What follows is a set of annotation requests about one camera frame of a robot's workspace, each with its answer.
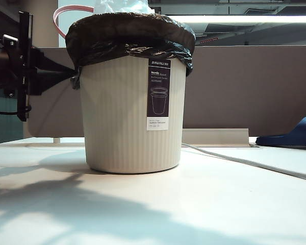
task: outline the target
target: plastic bag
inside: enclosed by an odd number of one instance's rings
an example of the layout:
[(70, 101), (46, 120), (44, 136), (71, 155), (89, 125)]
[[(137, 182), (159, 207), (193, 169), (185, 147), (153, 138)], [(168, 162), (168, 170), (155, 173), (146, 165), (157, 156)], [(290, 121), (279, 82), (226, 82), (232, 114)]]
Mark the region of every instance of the plastic bag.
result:
[(70, 26), (66, 47), (79, 71), (73, 85), (78, 89), (82, 66), (127, 55), (179, 59), (188, 76), (193, 69), (195, 34), (189, 26), (160, 14), (94, 14)]
[(152, 14), (147, 0), (96, 0), (94, 14), (133, 12)]

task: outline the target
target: gray partition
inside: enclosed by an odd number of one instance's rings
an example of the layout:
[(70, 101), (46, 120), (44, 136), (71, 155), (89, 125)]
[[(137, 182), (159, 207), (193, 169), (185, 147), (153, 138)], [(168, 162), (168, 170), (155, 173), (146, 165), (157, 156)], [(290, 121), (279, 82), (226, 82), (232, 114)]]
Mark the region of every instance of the gray partition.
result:
[[(64, 48), (45, 55), (72, 67)], [(249, 128), (250, 136), (290, 131), (306, 116), (306, 46), (197, 47), (187, 77), (184, 128)], [(66, 80), (31, 96), (36, 137), (83, 136), (80, 93)]]
[(184, 128), (289, 132), (306, 116), (306, 46), (198, 47)]

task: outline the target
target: trash can illustration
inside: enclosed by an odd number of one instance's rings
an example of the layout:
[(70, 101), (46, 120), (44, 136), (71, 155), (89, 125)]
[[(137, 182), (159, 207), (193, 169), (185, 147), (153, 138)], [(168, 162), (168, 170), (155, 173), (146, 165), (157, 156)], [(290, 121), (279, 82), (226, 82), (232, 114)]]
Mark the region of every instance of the trash can illustration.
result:
[(164, 113), (166, 99), (168, 97), (168, 89), (163, 87), (151, 88), (152, 93), (150, 94), (152, 98), (153, 112), (154, 114), (160, 115)]

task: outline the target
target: cable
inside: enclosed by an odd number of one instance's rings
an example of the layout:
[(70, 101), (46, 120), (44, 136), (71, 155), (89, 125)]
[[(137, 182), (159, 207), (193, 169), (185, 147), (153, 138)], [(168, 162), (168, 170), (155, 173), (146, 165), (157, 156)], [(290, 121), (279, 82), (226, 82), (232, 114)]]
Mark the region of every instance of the cable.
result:
[(197, 150), (199, 152), (203, 152), (203, 153), (208, 154), (208, 155), (212, 155), (212, 156), (215, 156), (215, 157), (220, 157), (224, 160), (244, 163), (244, 164), (251, 165), (251, 166), (254, 166), (254, 167), (260, 167), (260, 168), (275, 171), (275, 172), (278, 172), (278, 173), (281, 173), (281, 174), (290, 175), (290, 176), (293, 176), (293, 177), (297, 177), (297, 178), (306, 180), (306, 174), (303, 174), (303, 173), (290, 171), (290, 170), (286, 170), (286, 169), (283, 169), (283, 168), (273, 167), (273, 166), (270, 166), (270, 165), (261, 164), (261, 163), (258, 163), (258, 162), (253, 162), (253, 161), (249, 161), (249, 160), (245, 160), (245, 159), (241, 159), (241, 158), (229, 157), (229, 156), (226, 156), (226, 155), (205, 151), (205, 150), (202, 150), (198, 147), (195, 147), (193, 145), (186, 144), (186, 143), (182, 143), (182, 145), (187, 146), (189, 148), (192, 148), (194, 150)]
[(19, 113), (27, 113), (30, 112), (32, 109), (31, 106), (26, 106), (25, 110), (23, 111), (12, 111), (12, 112), (7, 112), (7, 111), (0, 111), (0, 115), (17, 115)]
[(57, 29), (58, 33), (63, 38), (66, 37), (66, 34), (64, 34), (63, 31), (59, 28), (59, 26), (57, 24), (57, 18), (59, 16), (59, 14), (61, 14), (63, 12), (66, 12), (66, 11), (71, 11), (71, 10), (80, 10), (80, 11), (86, 11), (86, 12), (90, 12), (90, 13), (94, 12), (94, 8), (93, 7), (91, 7), (91, 6), (83, 6), (83, 5), (66, 5), (66, 6), (62, 6), (62, 7), (58, 8), (53, 13), (53, 24), (56, 26), (56, 29)]

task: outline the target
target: desk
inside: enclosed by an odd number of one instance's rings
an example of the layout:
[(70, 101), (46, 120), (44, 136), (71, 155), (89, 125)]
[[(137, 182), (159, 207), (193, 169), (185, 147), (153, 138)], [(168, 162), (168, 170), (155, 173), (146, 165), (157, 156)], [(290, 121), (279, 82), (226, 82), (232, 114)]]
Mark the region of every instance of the desk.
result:
[[(52, 141), (0, 144), (0, 244), (306, 245), (306, 180), (188, 148), (171, 170), (99, 173), (83, 138)], [(306, 173), (306, 150), (209, 150)]]

